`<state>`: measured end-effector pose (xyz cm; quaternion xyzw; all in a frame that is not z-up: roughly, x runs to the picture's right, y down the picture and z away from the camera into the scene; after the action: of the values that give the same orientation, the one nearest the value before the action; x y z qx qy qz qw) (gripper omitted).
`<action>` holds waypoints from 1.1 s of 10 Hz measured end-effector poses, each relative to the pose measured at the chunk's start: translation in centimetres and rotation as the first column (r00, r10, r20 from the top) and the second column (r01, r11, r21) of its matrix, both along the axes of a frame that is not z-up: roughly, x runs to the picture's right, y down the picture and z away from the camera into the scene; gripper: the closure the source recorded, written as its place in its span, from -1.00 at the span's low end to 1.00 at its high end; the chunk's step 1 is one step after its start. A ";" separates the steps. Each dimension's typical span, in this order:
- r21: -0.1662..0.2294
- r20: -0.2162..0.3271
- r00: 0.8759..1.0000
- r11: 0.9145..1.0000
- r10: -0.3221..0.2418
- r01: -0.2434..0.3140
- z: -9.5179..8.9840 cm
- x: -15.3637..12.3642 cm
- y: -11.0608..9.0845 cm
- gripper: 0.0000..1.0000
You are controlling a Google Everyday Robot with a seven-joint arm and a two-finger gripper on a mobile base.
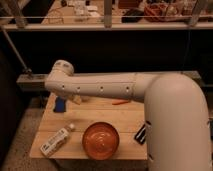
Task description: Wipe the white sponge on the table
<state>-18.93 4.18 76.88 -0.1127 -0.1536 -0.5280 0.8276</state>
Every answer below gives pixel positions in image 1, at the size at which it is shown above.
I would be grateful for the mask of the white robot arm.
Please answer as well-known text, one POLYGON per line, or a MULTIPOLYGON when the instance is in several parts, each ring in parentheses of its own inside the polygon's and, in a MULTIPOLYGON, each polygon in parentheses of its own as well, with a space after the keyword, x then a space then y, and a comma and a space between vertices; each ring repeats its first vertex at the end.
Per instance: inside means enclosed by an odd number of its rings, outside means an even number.
POLYGON ((128 99, 144 105, 149 171, 212 171, 208 106, 199 85, 179 73, 75 75, 54 63, 45 88, 71 95, 128 99))

